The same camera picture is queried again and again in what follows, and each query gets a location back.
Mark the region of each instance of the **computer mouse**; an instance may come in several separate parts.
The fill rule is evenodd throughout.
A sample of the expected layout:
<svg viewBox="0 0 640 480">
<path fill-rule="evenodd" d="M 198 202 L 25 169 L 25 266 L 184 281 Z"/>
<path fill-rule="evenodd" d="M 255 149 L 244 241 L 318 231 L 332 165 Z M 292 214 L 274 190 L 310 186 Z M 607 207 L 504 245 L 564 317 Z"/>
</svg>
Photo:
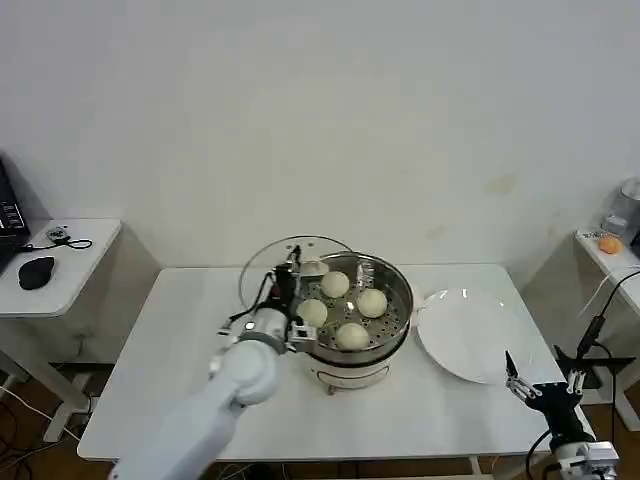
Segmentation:
<svg viewBox="0 0 640 480">
<path fill-rule="evenodd" d="M 49 283 L 55 262 L 53 257 L 40 257 L 22 265 L 18 270 L 18 283 L 22 289 L 35 290 Z"/>
</svg>

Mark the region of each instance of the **cable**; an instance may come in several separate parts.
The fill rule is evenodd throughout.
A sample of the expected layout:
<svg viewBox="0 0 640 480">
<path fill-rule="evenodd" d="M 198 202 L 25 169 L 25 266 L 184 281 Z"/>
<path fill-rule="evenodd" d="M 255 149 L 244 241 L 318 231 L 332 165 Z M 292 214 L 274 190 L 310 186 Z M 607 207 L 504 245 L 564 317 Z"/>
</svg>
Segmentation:
<svg viewBox="0 0 640 480">
<path fill-rule="evenodd" d="M 45 418 L 48 418 L 49 421 L 53 422 L 53 418 L 51 418 L 49 415 L 47 415 L 46 413 L 41 412 L 40 410 L 38 410 L 37 408 L 33 408 L 31 405 L 29 405 L 27 402 L 25 402 L 24 400 L 22 400 L 22 398 L 20 398 L 18 395 L 16 395 L 15 393 L 13 393 L 11 390 L 4 388 L 3 386 L 0 385 L 0 389 L 4 390 L 5 392 L 7 392 L 9 395 L 11 395 L 13 398 L 15 398 L 16 400 L 18 400 L 20 403 L 22 403 L 25 407 L 27 407 L 29 410 L 31 410 L 32 412 L 36 412 L 38 415 L 42 415 Z M 73 438 L 75 438 L 78 442 L 80 441 L 80 438 L 77 437 L 71 430 L 69 430 L 67 427 L 63 427 L 64 431 L 67 432 L 69 435 L 71 435 Z"/>
<path fill-rule="evenodd" d="M 542 480 L 547 480 L 547 476 L 549 475 L 549 473 L 557 472 L 558 470 L 560 470 L 560 468 L 561 467 L 559 463 L 552 463 L 551 465 L 547 465 L 542 471 Z"/>
<path fill-rule="evenodd" d="M 13 480 L 19 480 L 20 471 L 22 470 L 22 468 L 24 468 L 25 471 L 27 472 L 29 480 L 32 480 L 33 479 L 33 471 L 31 470 L 31 467 L 29 466 L 29 463 L 27 462 L 26 459 L 22 460 L 18 464 L 18 468 L 16 468 L 16 473 L 13 474 Z"/>
<path fill-rule="evenodd" d="M 527 452 L 527 456 L 524 459 L 524 465 L 525 465 L 525 470 L 527 472 L 527 478 L 529 480 L 533 480 L 533 476 L 531 475 L 531 457 L 533 456 L 533 452 L 535 451 L 536 448 L 538 448 L 538 445 L 540 445 L 540 443 L 542 443 L 542 441 L 549 436 L 550 433 L 551 433 L 551 430 L 547 430 L 542 435 L 540 435 L 538 439 L 535 442 L 533 442 L 533 445 L 531 445 L 531 448 Z"/>
<path fill-rule="evenodd" d="M 67 240 L 66 242 L 56 243 L 54 245 L 47 245 L 46 247 L 34 247 L 32 243 L 18 248 L 18 253 L 38 252 L 41 250 L 51 250 L 58 247 L 69 247 L 74 250 L 86 250 L 93 245 L 93 241 L 89 239 L 82 240 Z"/>
<path fill-rule="evenodd" d="M 224 472 L 226 472 L 226 471 L 227 471 L 227 469 L 228 469 L 229 467 L 236 467 L 236 468 L 238 467 L 238 465 L 236 465 L 235 463 L 229 464 L 229 465 L 227 465 L 226 467 L 224 467 L 224 468 L 222 469 L 222 471 L 218 474 L 218 477 L 216 478 L 216 480 L 229 480 L 230 478 L 233 478 L 233 477 L 235 477 L 236 475 L 240 475 L 240 474 L 242 474 L 242 477 L 244 478 L 244 471 L 245 471 L 247 468 L 249 468 L 250 466 L 252 466 L 252 465 L 253 465 L 253 463 L 250 463 L 249 465 L 247 465 L 246 467 L 241 468 L 241 469 L 240 469 L 240 470 L 238 470 L 237 472 L 231 473 L 231 474 L 227 475 L 226 477 L 223 477 L 222 475 L 224 474 Z"/>
<path fill-rule="evenodd" d="M 500 460 L 500 455 L 496 455 L 491 462 L 491 472 L 493 474 L 493 469 L 496 467 L 496 463 Z"/>
<path fill-rule="evenodd" d="M 68 439 L 64 438 L 62 440 L 58 440 L 55 443 L 50 443 L 49 445 L 45 445 L 44 447 L 38 448 L 36 450 L 32 450 L 28 453 L 25 453 L 24 455 L 22 455 L 20 458 L 14 460 L 13 462 L 11 462 L 9 465 L 7 465 L 6 467 L 4 467 L 3 469 L 0 470 L 0 473 L 2 472 L 6 472 L 7 470 L 9 470 L 11 467 L 13 467 L 14 465 L 17 465 L 18 463 L 20 463 L 21 461 L 23 461 L 26 458 L 29 458 L 31 455 L 35 455 L 36 453 L 40 453 L 40 452 L 44 452 L 45 450 L 49 450 L 50 448 L 56 447 L 58 445 L 60 445 L 61 443 L 66 442 Z"/>
<path fill-rule="evenodd" d="M 596 347 L 600 347 L 603 349 L 609 358 L 613 358 L 611 355 L 611 350 L 609 350 L 606 346 L 599 342 L 595 342 L 593 344 Z M 616 371 L 615 366 L 613 367 L 613 373 L 611 374 L 613 377 L 612 389 L 611 393 L 611 445 L 616 446 L 616 377 L 618 376 L 618 372 Z"/>
<path fill-rule="evenodd" d="M 256 299 L 254 300 L 253 305 L 251 305 L 251 307 L 246 309 L 244 312 L 231 315 L 229 317 L 229 323 L 228 323 L 229 326 L 231 326 L 231 324 L 236 320 L 238 320 L 239 318 L 242 318 L 246 314 L 251 313 L 253 310 L 255 310 L 255 308 L 258 306 L 258 303 L 260 303 L 260 297 L 262 297 L 262 290 L 264 289 L 264 286 L 267 283 L 267 280 L 271 280 L 271 282 L 273 282 L 273 275 L 271 274 L 271 272 L 267 272 L 264 278 L 262 279 L 262 283 L 260 284 L 260 288 L 258 289 L 258 295 L 256 295 Z"/>
<path fill-rule="evenodd" d="M 613 300 L 613 297 L 616 294 L 616 292 L 618 291 L 618 288 L 620 288 L 620 285 L 622 285 L 624 282 L 626 282 L 630 278 L 635 277 L 636 275 L 640 275 L 640 271 L 630 273 L 629 275 L 624 277 L 622 280 L 620 280 L 618 283 L 616 283 L 616 286 L 613 287 L 613 290 L 611 291 L 611 294 L 609 295 L 609 298 L 607 299 L 607 303 L 605 303 L 604 307 L 602 307 L 602 311 L 600 312 L 600 316 L 601 317 L 604 317 L 604 314 L 607 311 L 607 308 L 609 308 L 609 305 L 611 304 L 611 300 Z"/>
<path fill-rule="evenodd" d="M 578 315 L 576 316 L 576 320 L 579 319 L 582 315 L 584 315 L 584 312 L 587 311 L 589 306 L 596 299 L 596 297 L 598 296 L 598 293 L 600 293 L 600 290 L 602 290 L 602 287 L 604 286 L 604 284 L 607 283 L 607 280 L 609 280 L 613 275 L 620 272 L 621 270 L 629 270 L 631 268 L 640 268 L 640 264 L 628 265 L 626 267 L 621 267 L 621 268 L 616 268 L 615 270 L 611 270 L 611 272 L 609 272 L 609 274 L 607 274 L 602 279 L 602 281 L 600 282 L 600 285 L 598 285 L 598 288 L 596 288 L 596 291 L 593 292 L 593 295 L 591 295 L 591 298 L 589 299 L 589 301 L 585 304 L 584 307 L 582 307 L 582 310 L 580 310 L 580 313 L 578 313 Z"/>
<path fill-rule="evenodd" d="M 60 364 L 58 364 L 58 366 L 55 367 L 56 370 L 60 370 L 62 367 L 64 367 L 68 363 L 71 363 L 74 360 L 77 360 L 78 358 L 80 358 L 80 355 L 82 355 L 82 352 L 84 351 L 84 342 L 86 339 L 87 337 L 84 335 L 80 337 L 80 342 L 78 343 L 78 351 L 76 352 L 76 354 L 73 357 L 68 358 L 64 362 L 61 362 Z"/>
<path fill-rule="evenodd" d="M 2 456 L 5 453 L 7 453 L 9 450 L 14 450 L 14 448 L 12 448 L 11 445 L 15 441 L 16 435 L 18 434 L 18 417 L 16 417 L 16 414 L 13 413 L 13 410 L 11 410 L 9 406 L 5 405 L 3 402 L 0 402 L 0 407 L 2 407 L 7 413 L 9 413 L 11 418 L 13 418 L 13 432 L 11 432 L 11 439 L 8 441 L 5 439 L 2 439 L 2 442 L 6 445 L 4 452 L 0 454 L 0 456 Z"/>
</svg>

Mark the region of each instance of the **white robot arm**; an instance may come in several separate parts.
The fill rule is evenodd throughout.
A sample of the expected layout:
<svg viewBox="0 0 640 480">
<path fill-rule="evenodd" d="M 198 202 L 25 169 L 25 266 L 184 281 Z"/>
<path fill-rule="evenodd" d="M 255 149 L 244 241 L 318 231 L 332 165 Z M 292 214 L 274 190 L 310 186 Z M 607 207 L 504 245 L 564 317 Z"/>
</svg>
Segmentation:
<svg viewBox="0 0 640 480">
<path fill-rule="evenodd" d="M 116 465 L 110 478 L 197 479 L 231 440 L 244 408 L 275 392 L 277 357 L 271 346 L 257 340 L 235 344 L 205 389 L 180 403 L 137 452 Z"/>
<path fill-rule="evenodd" d="M 244 409 L 273 395 L 278 357 L 315 341 L 315 329 L 290 313 L 298 288 L 296 253 L 272 272 L 267 299 L 258 304 L 258 293 L 252 308 L 223 327 L 220 333 L 228 334 L 235 320 L 251 314 L 232 346 L 211 361 L 204 390 L 177 405 L 153 436 L 118 462 L 111 480 L 197 479 L 229 443 Z"/>
</svg>

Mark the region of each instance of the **black device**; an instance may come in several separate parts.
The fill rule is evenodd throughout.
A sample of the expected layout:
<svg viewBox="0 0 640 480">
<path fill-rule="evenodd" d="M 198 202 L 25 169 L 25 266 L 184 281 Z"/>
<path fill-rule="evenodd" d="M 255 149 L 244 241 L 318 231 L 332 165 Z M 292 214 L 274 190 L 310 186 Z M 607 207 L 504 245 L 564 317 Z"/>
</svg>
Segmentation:
<svg viewBox="0 0 640 480">
<path fill-rule="evenodd" d="M 29 240 L 27 222 L 4 167 L 0 154 L 0 272 Z"/>
<path fill-rule="evenodd" d="M 631 240 L 631 245 L 629 245 L 631 251 L 635 254 L 636 257 L 640 258 L 640 229 L 636 236 Z"/>
<path fill-rule="evenodd" d="M 40 257 L 29 260 L 18 270 L 18 283 L 23 290 L 35 290 L 44 287 L 51 279 L 55 265 L 53 257 Z"/>
</svg>

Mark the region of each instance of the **steamed bun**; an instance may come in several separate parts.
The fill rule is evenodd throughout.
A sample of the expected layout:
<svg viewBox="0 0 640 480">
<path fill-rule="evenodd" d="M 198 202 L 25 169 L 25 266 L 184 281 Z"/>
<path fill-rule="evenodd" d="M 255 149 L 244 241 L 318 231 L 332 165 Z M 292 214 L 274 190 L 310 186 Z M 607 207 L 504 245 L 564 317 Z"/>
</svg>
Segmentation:
<svg viewBox="0 0 640 480">
<path fill-rule="evenodd" d="M 327 307 L 320 300 L 305 300 L 296 309 L 296 314 L 311 327 L 321 327 L 327 320 Z"/>
<path fill-rule="evenodd" d="M 369 344 L 369 332 L 357 323 L 345 323 L 336 333 L 336 343 L 344 350 L 362 350 Z"/>
<path fill-rule="evenodd" d="M 358 295 L 356 305 L 365 317 L 378 318 L 387 311 L 387 297 L 380 290 L 368 288 Z"/>
<path fill-rule="evenodd" d="M 349 291 L 349 277 L 342 272 L 329 272 L 322 277 L 320 289 L 327 297 L 341 297 Z"/>
</svg>

